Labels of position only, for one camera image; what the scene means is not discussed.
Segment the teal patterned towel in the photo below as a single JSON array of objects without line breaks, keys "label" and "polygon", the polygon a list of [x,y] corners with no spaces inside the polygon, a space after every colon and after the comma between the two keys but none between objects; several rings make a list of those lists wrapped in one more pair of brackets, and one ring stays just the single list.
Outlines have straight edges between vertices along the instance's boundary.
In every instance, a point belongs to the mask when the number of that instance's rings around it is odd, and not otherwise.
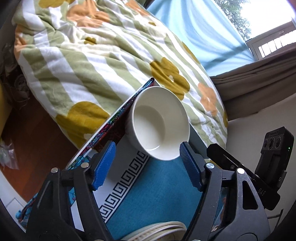
[{"label": "teal patterned towel", "polygon": [[201,192],[191,184],[181,158],[157,160],[122,137],[94,196],[111,235],[121,240],[155,223],[179,221],[189,226]]}]

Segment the light blue window sheet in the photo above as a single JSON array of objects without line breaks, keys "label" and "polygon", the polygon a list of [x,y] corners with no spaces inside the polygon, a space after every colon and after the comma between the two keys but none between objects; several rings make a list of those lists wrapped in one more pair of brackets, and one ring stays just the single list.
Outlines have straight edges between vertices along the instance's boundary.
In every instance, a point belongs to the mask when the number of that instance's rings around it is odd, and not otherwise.
[{"label": "light blue window sheet", "polygon": [[153,1],[147,10],[186,44],[210,76],[255,61],[214,1]]}]

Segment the floral striped duvet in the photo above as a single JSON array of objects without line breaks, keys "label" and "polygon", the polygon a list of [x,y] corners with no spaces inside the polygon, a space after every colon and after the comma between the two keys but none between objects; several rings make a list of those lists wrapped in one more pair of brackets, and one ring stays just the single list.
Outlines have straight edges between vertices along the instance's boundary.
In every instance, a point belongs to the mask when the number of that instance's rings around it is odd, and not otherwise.
[{"label": "floral striped duvet", "polygon": [[14,54],[27,84],[77,148],[150,78],[173,92],[205,145],[228,119],[191,50],[136,1],[21,1]]}]

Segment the plain white bowl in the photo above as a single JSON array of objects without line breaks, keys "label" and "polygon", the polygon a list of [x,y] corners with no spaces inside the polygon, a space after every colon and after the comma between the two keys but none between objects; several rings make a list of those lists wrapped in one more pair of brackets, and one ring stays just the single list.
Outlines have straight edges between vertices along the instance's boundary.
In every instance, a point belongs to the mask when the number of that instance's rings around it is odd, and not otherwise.
[{"label": "plain white bowl", "polygon": [[190,138],[190,124],[181,101],[160,86],[143,90],[126,119],[126,136],[137,150],[162,161],[177,158]]}]

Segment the brown curtain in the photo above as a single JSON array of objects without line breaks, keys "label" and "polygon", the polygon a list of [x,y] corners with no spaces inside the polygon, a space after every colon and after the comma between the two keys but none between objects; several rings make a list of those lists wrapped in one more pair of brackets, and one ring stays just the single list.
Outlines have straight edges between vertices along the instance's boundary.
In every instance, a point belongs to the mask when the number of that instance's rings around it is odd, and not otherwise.
[{"label": "brown curtain", "polygon": [[229,121],[255,114],[295,94],[295,43],[210,78]]}]

